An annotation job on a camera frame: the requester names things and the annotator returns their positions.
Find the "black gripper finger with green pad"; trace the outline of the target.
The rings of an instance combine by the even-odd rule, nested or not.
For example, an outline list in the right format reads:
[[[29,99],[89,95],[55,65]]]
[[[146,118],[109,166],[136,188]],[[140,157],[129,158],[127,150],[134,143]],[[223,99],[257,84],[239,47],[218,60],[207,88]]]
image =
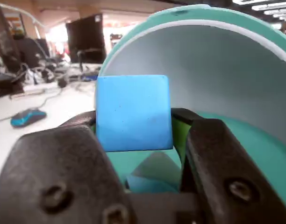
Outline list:
[[[185,108],[171,115],[180,191],[196,196],[196,223],[286,224],[286,206],[222,120]]]

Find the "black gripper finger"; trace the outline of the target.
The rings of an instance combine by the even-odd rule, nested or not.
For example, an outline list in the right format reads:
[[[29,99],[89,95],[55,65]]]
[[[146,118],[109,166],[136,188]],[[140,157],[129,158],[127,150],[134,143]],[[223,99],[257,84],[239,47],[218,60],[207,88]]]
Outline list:
[[[0,174],[0,224],[134,224],[95,112],[20,137]]]

